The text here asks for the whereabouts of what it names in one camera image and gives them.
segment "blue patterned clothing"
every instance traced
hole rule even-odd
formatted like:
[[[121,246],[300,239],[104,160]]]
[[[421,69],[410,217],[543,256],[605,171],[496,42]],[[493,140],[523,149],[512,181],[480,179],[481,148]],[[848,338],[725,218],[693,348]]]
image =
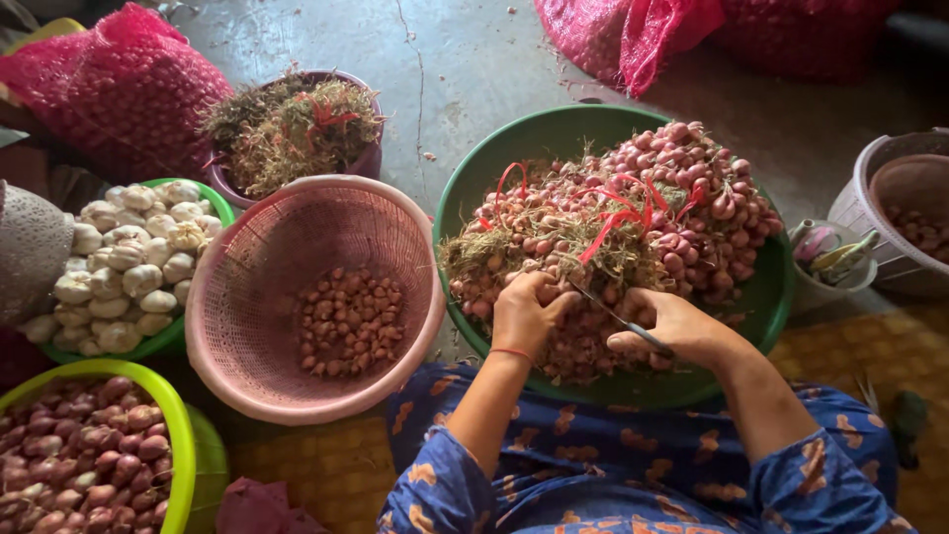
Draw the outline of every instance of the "blue patterned clothing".
[[[721,400],[659,412],[525,391],[489,481],[444,427],[476,373],[423,365],[390,397],[402,475],[380,533],[915,532],[891,509],[897,462],[883,421],[839,391],[796,386],[823,428],[753,466]]]

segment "woman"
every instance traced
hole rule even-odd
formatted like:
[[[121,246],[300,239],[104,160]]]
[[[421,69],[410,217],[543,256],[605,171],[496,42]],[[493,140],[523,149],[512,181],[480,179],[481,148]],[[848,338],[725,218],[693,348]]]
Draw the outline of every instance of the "woman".
[[[553,282],[531,273],[501,293],[479,371],[423,366],[393,396],[390,440],[404,472],[380,532],[913,531],[891,509],[896,455],[879,417],[838,391],[792,389],[748,341],[677,296],[634,289],[626,298],[656,312],[652,335],[715,374],[727,412],[522,393],[531,359],[580,298],[541,307],[537,289]],[[649,348],[629,332],[607,345]]]

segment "concrete floor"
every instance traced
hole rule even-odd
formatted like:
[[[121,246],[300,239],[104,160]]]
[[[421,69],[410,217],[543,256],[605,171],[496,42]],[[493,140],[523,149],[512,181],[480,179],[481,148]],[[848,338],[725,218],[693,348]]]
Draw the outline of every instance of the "concrete floor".
[[[391,116],[381,179],[430,214],[455,165],[476,143],[521,116],[583,98],[704,121],[717,141],[752,162],[755,178],[790,224],[827,213],[857,154],[873,139],[949,124],[944,99],[891,67],[861,86],[812,86],[756,76],[709,47],[675,56],[639,101],[629,100],[558,62],[529,0],[192,4],[198,14],[178,10],[172,23],[233,84],[266,82],[296,61],[300,68],[337,67],[379,90],[383,112]],[[508,6],[517,13],[508,14]],[[423,159],[423,152],[437,160]],[[892,306],[886,296],[866,291],[791,325]],[[433,355],[470,353],[451,327],[446,317]],[[239,430],[246,421],[218,411],[223,407],[216,399],[187,400],[207,403],[224,418],[215,422],[226,438],[277,431]]]

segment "hand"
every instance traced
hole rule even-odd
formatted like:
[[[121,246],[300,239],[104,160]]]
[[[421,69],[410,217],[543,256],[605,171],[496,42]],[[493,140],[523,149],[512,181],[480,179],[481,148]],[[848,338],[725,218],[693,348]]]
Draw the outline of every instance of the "hand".
[[[493,349],[523,351],[533,361],[557,319],[581,299],[579,293],[569,291],[542,307],[537,292],[555,289],[554,284],[551,275],[533,272],[518,276],[501,292],[494,303]]]
[[[680,296],[633,288],[626,292],[625,298],[626,308],[646,310],[640,317],[655,317],[656,328],[648,332],[686,361],[717,371],[728,363],[731,359],[729,356],[733,354],[749,351],[758,354],[757,349],[744,337]],[[648,341],[631,332],[611,335],[606,346],[616,352],[653,350]],[[657,355],[650,356],[653,367],[661,367],[664,362],[657,360],[661,360]]]

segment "blue shirt sleeve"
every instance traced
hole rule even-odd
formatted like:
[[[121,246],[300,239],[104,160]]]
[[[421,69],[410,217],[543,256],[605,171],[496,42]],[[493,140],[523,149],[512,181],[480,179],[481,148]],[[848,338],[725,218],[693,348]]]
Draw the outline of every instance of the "blue shirt sleeve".
[[[491,482],[444,427],[430,437],[396,481],[376,521],[381,534],[494,532]]]
[[[752,467],[762,532],[916,532],[820,429]]]

